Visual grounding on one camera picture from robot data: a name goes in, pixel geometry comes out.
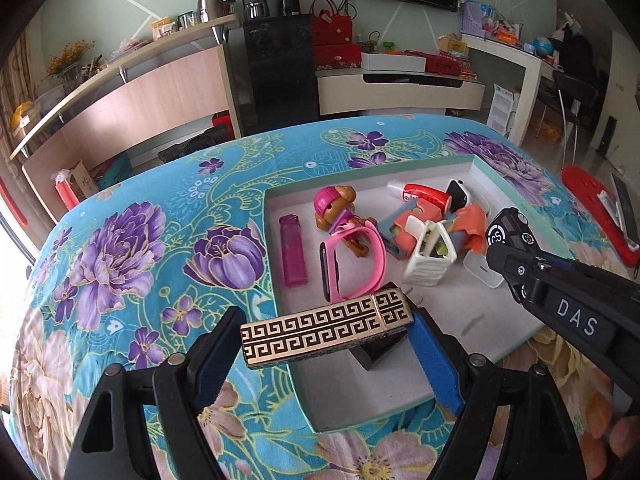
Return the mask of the magenta lighter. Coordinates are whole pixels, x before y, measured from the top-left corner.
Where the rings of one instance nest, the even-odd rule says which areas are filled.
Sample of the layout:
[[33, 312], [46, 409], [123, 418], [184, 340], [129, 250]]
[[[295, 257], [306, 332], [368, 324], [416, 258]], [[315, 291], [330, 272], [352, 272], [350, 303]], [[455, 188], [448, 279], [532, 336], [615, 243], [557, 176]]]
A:
[[282, 270], [284, 284], [288, 287], [308, 283], [302, 227], [296, 214], [286, 214], [279, 219]]

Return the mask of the cream hair claw clip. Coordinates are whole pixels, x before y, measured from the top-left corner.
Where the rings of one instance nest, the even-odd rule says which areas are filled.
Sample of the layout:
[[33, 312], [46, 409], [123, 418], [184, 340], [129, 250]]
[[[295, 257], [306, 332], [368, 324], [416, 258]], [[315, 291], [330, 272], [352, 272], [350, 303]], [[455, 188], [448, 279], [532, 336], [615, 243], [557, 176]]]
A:
[[457, 251], [442, 222], [411, 216], [407, 231], [416, 238], [416, 247], [408, 259], [404, 282], [416, 286], [436, 286], [457, 260]]

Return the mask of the gold black patterned box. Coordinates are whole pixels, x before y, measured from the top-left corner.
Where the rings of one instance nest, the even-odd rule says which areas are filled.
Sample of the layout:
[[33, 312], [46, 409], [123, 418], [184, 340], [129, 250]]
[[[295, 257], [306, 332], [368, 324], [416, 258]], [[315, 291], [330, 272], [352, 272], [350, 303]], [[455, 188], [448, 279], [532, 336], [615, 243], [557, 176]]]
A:
[[397, 287], [293, 314], [244, 323], [242, 355], [249, 368], [312, 359], [405, 330], [410, 302]]

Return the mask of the pink smart wristband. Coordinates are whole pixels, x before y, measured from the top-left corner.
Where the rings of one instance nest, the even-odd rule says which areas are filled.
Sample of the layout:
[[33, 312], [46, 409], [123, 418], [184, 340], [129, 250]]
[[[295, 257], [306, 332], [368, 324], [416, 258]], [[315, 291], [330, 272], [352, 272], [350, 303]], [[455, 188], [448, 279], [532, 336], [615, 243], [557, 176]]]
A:
[[[344, 242], [363, 242], [367, 253], [355, 256]], [[375, 292], [386, 275], [386, 249], [378, 228], [369, 220], [349, 221], [319, 245], [324, 299], [329, 304]]]

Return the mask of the red white glue bottle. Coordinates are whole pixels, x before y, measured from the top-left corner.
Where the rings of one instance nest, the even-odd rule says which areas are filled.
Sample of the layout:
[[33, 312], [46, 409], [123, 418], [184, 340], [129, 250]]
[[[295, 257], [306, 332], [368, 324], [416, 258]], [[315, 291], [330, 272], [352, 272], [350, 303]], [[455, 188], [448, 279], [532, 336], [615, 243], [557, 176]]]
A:
[[436, 206], [443, 214], [449, 211], [451, 195], [438, 188], [419, 183], [402, 183], [397, 180], [388, 181], [386, 188], [405, 202], [418, 198]]

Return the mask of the pink dog toy figure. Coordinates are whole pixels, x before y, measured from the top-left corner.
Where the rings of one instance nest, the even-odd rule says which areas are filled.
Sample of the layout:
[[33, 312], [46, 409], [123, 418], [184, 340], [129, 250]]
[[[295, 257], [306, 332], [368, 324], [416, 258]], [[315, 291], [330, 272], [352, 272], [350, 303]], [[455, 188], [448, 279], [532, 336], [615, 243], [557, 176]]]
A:
[[[332, 235], [348, 226], [364, 226], [371, 222], [378, 226], [375, 218], [361, 218], [355, 212], [357, 193], [350, 185], [330, 185], [319, 190], [314, 196], [314, 221], [323, 232]], [[367, 257], [369, 246], [361, 241], [361, 235], [350, 234], [342, 239], [342, 243], [357, 258]]]

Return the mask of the red tray on right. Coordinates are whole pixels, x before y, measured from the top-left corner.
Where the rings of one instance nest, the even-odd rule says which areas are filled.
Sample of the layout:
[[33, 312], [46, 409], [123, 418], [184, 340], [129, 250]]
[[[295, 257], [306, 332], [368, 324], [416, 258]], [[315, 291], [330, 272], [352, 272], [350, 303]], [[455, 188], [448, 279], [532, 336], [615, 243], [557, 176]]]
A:
[[596, 220], [604, 232], [605, 237], [614, 246], [625, 266], [638, 268], [639, 251], [631, 250], [626, 243], [624, 233], [616, 226], [612, 217], [605, 210], [605, 206], [598, 199], [602, 192], [608, 189], [595, 177], [578, 166], [566, 166], [561, 172], [562, 183], [573, 193]]

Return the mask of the white charger adapter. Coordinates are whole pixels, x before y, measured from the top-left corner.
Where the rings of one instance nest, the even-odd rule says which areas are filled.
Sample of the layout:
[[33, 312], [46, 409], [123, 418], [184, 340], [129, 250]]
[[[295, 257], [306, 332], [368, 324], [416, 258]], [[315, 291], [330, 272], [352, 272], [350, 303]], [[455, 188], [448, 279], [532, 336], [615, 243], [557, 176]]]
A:
[[503, 276], [488, 266], [486, 257], [469, 250], [463, 259], [465, 270], [491, 289], [498, 288], [503, 283]]

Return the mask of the floral blue tablecloth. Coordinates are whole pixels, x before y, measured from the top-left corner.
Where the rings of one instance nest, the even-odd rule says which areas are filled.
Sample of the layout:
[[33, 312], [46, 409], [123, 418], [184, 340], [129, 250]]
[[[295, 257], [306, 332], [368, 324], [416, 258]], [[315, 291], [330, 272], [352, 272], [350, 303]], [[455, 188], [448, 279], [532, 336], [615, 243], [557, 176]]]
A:
[[[72, 210], [29, 279], [10, 380], [9, 432], [40, 479], [58, 479], [108, 364], [184, 350], [236, 304], [273, 315], [262, 203], [270, 188], [449, 156], [484, 160], [563, 252], [624, 274], [602, 230], [533, 159], [488, 127], [438, 115], [314, 122], [230, 142], [147, 171]], [[314, 434], [285, 366], [235, 364], [200, 418], [231, 478], [423, 479], [454, 420], [432, 401]]]

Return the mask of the white tray with teal rim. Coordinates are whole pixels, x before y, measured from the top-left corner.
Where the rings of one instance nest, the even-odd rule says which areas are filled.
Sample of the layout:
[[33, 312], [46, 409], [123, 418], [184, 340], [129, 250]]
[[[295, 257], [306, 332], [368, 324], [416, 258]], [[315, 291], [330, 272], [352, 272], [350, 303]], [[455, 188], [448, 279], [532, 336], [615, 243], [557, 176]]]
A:
[[[528, 219], [539, 245], [564, 256], [567, 249], [541, 216], [477, 156], [454, 156], [400, 162], [290, 183], [267, 191], [264, 230], [273, 276], [274, 312], [285, 315], [322, 306], [319, 245], [326, 237], [314, 223], [312, 199], [320, 188], [350, 184], [357, 192], [356, 211], [383, 220], [402, 201], [388, 189], [391, 180], [446, 188], [459, 179], [484, 198], [492, 216], [514, 206]], [[302, 227], [308, 282], [288, 287], [283, 283], [279, 220], [295, 214]], [[442, 331], [454, 335], [467, 352], [480, 352], [498, 361], [541, 329], [541, 322], [513, 299], [509, 287], [490, 288], [456, 261], [432, 287], [405, 282], [404, 262], [387, 259], [385, 278], [398, 285], [419, 307], [426, 309]], [[399, 341], [370, 370], [365, 370], [347, 350], [293, 362], [288, 367], [294, 391], [309, 427], [316, 434], [341, 431], [365, 422], [398, 414], [430, 400], [433, 393], [408, 340]]]

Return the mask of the teal storage box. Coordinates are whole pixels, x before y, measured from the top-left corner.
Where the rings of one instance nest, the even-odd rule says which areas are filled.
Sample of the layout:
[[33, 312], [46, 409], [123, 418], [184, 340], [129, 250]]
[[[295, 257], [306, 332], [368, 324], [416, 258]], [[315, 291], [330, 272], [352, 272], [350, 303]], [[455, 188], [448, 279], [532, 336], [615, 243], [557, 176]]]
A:
[[131, 162], [125, 152], [112, 157], [91, 170], [91, 177], [93, 177], [96, 186], [101, 191], [130, 178], [131, 175]]

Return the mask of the red paper bag floor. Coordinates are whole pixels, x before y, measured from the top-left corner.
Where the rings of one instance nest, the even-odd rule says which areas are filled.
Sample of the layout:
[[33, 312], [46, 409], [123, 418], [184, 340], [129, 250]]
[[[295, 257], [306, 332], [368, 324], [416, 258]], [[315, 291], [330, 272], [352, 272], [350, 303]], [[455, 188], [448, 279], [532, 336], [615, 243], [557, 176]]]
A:
[[72, 210], [87, 198], [96, 195], [99, 188], [81, 160], [70, 169], [52, 174], [55, 191], [67, 210]]

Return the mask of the black bag under desk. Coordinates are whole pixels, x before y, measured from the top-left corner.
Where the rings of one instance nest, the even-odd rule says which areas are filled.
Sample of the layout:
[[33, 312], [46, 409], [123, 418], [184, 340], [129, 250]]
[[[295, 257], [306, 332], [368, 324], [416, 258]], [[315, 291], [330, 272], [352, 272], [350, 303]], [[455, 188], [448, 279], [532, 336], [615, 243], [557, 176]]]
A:
[[173, 160], [183, 158], [186, 155], [206, 150], [206, 148], [212, 148], [213, 146], [223, 144], [224, 142], [233, 139], [234, 136], [228, 136], [228, 131], [225, 126], [212, 127], [204, 130], [202, 133], [189, 140], [172, 144], [169, 148], [165, 148], [163, 151], [160, 151], [157, 154], [157, 158], [163, 164], [167, 164]]

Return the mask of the wooden curved shelf desk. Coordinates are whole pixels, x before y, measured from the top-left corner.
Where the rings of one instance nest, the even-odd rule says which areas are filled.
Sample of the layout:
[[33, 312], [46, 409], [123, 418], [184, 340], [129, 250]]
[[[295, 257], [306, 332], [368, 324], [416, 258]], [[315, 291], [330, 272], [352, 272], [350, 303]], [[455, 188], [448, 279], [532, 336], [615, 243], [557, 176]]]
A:
[[83, 162], [92, 169], [168, 130], [221, 112], [230, 114], [234, 136], [237, 139], [242, 136], [226, 44], [182, 56], [134, 78], [129, 76], [130, 70], [143, 63], [195, 41], [212, 38], [215, 28], [228, 32], [239, 26], [239, 17], [229, 14], [133, 50], [75, 89], [30, 129], [14, 148], [11, 158], [21, 154], [29, 141], [66, 110], [111, 80], [122, 80], [119, 88], [64, 122], [22, 163], [24, 177], [53, 222], [59, 222], [67, 212], [51, 179], [55, 171], [75, 162]]

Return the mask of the white flat box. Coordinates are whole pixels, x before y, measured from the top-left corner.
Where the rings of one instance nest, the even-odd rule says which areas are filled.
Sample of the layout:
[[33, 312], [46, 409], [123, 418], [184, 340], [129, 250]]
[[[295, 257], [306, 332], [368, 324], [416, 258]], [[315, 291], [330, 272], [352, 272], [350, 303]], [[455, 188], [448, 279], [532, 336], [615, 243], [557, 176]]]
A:
[[406, 54], [363, 53], [361, 68], [370, 72], [424, 73], [426, 58]]

